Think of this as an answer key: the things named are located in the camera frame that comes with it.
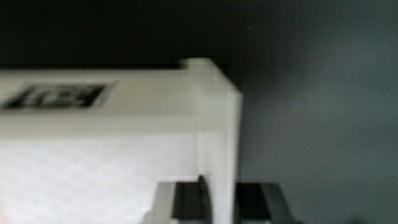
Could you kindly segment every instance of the white plastic block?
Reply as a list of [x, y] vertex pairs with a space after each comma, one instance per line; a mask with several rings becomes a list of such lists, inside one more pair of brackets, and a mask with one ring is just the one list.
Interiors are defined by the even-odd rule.
[[138, 224], [157, 183], [200, 174], [230, 224], [241, 96], [182, 64], [0, 71], [0, 224]]

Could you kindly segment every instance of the box top face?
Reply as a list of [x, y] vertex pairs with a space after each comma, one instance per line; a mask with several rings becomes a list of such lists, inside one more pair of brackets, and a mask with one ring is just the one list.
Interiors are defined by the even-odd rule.
[[65, 70], [0, 73], [0, 117], [193, 113], [184, 70]]

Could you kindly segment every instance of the dark gray background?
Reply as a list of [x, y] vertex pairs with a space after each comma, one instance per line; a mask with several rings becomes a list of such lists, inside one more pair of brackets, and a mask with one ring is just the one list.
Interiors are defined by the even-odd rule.
[[239, 179], [307, 224], [398, 223], [398, 1], [0, 1], [1, 67], [188, 56], [244, 94]]

